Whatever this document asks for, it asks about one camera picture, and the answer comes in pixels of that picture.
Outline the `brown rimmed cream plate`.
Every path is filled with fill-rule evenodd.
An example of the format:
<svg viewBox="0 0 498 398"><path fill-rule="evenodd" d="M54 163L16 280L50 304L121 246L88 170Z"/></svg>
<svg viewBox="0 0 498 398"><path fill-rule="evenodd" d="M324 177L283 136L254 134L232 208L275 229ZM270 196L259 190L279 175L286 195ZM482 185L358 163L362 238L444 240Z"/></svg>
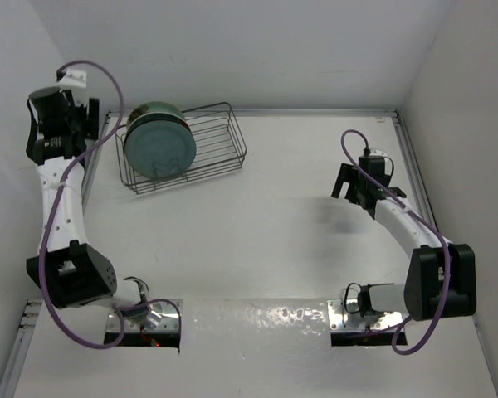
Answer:
<svg viewBox="0 0 498 398"><path fill-rule="evenodd" d="M140 125L152 123L154 121L166 121L183 126L186 130L190 131L190 127L184 118L180 118L175 114L166 112L144 112L142 108L134 109L127 119L126 131L131 132L133 129L138 128Z"/></svg>

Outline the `mint green flower plate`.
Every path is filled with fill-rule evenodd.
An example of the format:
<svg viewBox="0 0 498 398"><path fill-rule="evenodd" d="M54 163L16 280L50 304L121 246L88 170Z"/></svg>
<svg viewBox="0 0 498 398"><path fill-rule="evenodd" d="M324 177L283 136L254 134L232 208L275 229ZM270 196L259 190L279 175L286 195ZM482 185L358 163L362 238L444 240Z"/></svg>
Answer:
<svg viewBox="0 0 498 398"><path fill-rule="evenodd" d="M127 125L131 125L136 119L146 114L161 113L184 118L182 111L173 104L163 101L149 101L135 107L129 114Z"/></svg>

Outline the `light blue ceramic plate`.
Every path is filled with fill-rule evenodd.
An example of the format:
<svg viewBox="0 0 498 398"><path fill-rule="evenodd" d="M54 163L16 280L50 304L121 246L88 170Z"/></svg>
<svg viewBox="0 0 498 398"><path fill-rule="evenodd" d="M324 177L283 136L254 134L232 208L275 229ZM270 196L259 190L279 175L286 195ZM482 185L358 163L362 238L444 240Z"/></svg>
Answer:
<svg viewBox="0 0 498 398"><path fill-rule="evenodd" d="M124 155L138 174L165 179L185 173L192 165L197 145L192 132L176 122L156 120L131 129Z"/></svg>

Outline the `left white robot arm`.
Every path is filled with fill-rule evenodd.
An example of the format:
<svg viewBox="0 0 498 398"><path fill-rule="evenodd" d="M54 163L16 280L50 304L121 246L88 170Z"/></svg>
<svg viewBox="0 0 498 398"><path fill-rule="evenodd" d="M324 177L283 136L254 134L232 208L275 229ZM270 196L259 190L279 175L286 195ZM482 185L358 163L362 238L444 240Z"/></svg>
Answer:
<svg viewBox="0 0 498 398"><path fill-rule="evenodd" d="M101 304L129 309L145 301L145 286L122 280L85 232L82 185L87 140L98 137L99 102L77 105L57 86L29 94L27 155L41 182L43 229L39 252L26 262L33 282L55 308Z"/></svg>

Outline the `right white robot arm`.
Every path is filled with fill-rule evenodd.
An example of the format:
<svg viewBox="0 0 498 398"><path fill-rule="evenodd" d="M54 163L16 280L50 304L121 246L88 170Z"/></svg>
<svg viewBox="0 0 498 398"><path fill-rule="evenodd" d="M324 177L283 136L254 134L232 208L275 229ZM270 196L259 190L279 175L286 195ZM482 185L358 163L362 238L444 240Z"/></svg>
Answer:
<svg viewBox="0 0 498 398"><path fill-rule="evenodd" d="M347 183L344 198L368 212L410 259L404 284L367 284L360 288L360 314L396 311L409 314L415 321L433 319L442 298L445 260L450 260L450 276L441 317L474 314L477 305L476 257L472 248L437 237L413 216L407 195L399 187L389 185L391 176L385 172L383 156L361 156L359 166L388 191L372 183L356 167L343 163L331 196L339 197L342 186Z"/></svg>

